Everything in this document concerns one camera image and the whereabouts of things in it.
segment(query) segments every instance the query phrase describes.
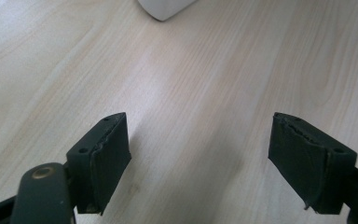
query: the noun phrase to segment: table surface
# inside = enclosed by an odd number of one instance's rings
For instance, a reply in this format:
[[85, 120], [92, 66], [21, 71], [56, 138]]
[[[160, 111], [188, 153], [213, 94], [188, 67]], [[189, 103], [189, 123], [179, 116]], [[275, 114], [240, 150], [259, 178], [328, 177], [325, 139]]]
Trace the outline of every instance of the table surface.
[[123, 111], [132, 161], [78, 223], [345, 223], [305, 211], [268, 149], [280, 111], [358, 152], [358, 0], [199, 0], [165, 22], [0, 0], [0, 201]]

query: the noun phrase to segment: screw hole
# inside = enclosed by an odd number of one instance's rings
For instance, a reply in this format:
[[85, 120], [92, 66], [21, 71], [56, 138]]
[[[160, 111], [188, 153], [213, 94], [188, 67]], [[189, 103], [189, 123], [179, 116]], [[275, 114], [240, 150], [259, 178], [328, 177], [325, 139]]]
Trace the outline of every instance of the screw hole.
[[53, 173], [54, 173], [54, 168], [46, 166], [46, 167], [42, 167], [42, 168], [39, 168], [36, 171], [34, 171], [32, 173], [32, 178], [33, 179], [42, 179], [49, 175], [52, 175]]
[[89, 150], [88, 150], [88, 149], [86, 149], [86, 148], [84, 148], [84, 147], [83, 147], [83, 148], [81, 148], [81, 149], [79, 149], [79, 152], [80, 152], [80, 153], [85, 153], [85, 152], [87, 152], [87, 151], [89, 151]]
[[341, 148], [334, 148], [333, 149], [336, 153], [344, 153], [345, 151], [342, 150]]

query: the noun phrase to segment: light wood grain surface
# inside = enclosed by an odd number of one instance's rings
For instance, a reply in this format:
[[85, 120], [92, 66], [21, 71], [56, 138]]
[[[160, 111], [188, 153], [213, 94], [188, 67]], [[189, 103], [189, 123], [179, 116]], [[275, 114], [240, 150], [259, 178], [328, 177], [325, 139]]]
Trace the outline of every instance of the light wood grain surface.
[[78, 223], [345, 223], [267, 156], [275, 111], [358, 152], [358, 0], [0, 0], [0, 201], [122, 111], [133, 159]]

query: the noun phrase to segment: wooden table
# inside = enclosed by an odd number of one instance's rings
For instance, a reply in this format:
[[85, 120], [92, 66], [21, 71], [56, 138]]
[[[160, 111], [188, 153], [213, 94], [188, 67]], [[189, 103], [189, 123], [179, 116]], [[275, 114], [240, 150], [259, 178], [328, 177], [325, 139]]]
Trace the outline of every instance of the wooden table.
[[165, 22], [136, 0], [0, 0], [0, 201], [122, 111], [132, 161], [78, 223], [345, 223], [304, 211], [268, 148], [280, 111], [358, 152], [358, 0], [199, 0]]

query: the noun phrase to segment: white object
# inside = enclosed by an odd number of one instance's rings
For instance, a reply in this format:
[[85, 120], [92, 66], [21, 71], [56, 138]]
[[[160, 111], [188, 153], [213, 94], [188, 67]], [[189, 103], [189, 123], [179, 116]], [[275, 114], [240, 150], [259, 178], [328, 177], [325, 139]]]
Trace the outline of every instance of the white object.
[[165, 21], [196, 0], [138, 0], [152, 17]]

